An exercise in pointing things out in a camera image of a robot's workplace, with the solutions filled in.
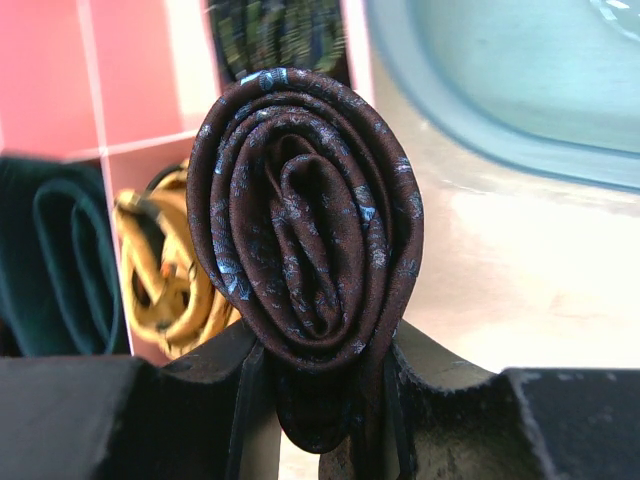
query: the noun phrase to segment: rolled necktie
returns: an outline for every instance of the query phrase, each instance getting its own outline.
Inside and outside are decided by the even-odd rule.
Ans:
[[[122,241],[129,325],[170,359],[240,318],[196,259],[187,224],[186,177],[186,163],[169,168],[141,194],[121,191],[113,211]]]
[[[127,353],[93,165],[0,158],[0,316],[25,356]]]
[[[210,0],[209,5],[219,57],[232,81],[283,66],[348,82],[339,0]]]
[[[382,361],[423,236],[418,186],[387,124],[327,76],[249,76],[200,128],[187,205],[202,266],[276,359],[287,435],[324,453],[350,434],[374,454]]]

